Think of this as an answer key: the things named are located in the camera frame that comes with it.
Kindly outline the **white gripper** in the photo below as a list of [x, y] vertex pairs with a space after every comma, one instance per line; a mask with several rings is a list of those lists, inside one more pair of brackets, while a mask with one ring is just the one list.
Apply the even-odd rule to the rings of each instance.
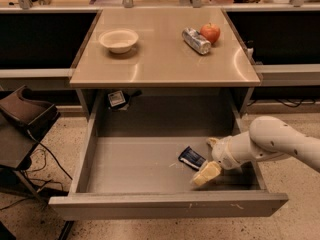
[[202, 186], [221, 174], [222, 168], [231, 170], [240, 167], [240, 163], [233, 158], [229, 149], [231, 138], [222, 139], [210, 137], [206, 140], [212, 148], [212, 158], [214, 161], [204, 162], [199, 171], [193, 176], [192, 183]]

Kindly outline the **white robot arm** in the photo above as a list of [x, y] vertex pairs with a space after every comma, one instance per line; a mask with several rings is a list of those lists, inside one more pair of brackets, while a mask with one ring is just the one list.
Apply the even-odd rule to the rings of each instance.
[[222, 170], [240, 168], [249, 161], [266, 161], [290, 155], [315, 171], [320, 171], [320, 140], [298, 132], [284, 121], [261, 116], [249, 129], [222, 139], [209, 138], [212, 160], [204, 162], [192, 182], [202, 186], [218, 177]]

